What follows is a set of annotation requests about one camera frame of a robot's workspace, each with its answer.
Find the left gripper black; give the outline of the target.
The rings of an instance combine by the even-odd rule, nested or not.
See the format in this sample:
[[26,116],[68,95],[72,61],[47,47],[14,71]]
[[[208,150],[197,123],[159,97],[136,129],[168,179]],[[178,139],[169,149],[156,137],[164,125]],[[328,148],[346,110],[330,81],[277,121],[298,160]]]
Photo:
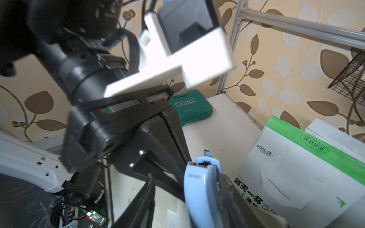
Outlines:
[[76,173],[108,156],[119,173],[142,181],[153,177],[158,187],[184,199],[184,173],[192,159],[169,103],[173,95],[170,86],[159,85],[73,106],[61,162]]

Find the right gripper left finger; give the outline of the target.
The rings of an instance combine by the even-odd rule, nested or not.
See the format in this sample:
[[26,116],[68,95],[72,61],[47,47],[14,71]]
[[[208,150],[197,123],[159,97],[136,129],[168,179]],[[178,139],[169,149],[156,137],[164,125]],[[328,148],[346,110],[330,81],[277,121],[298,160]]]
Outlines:
[[149,176],[148,181],[112,228],[151,228],[156,205],[155,193],[155,180],[153,176]]

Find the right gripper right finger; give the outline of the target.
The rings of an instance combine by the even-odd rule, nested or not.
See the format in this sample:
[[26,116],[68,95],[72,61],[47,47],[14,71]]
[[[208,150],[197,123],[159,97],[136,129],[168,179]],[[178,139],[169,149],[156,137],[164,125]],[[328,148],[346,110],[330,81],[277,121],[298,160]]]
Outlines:
[[219,175],[219,208],[224,228],[254,228],[257,218],[229,180]]

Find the light blue stapler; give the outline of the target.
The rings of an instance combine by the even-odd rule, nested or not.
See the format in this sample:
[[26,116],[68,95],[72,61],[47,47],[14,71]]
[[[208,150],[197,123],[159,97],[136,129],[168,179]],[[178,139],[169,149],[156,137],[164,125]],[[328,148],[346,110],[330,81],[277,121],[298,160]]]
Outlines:
[[184,173],[184,197],[193,228],[222,228],[219,176],[223,174],[218,159],[208,149],[204,156],[188,162]]

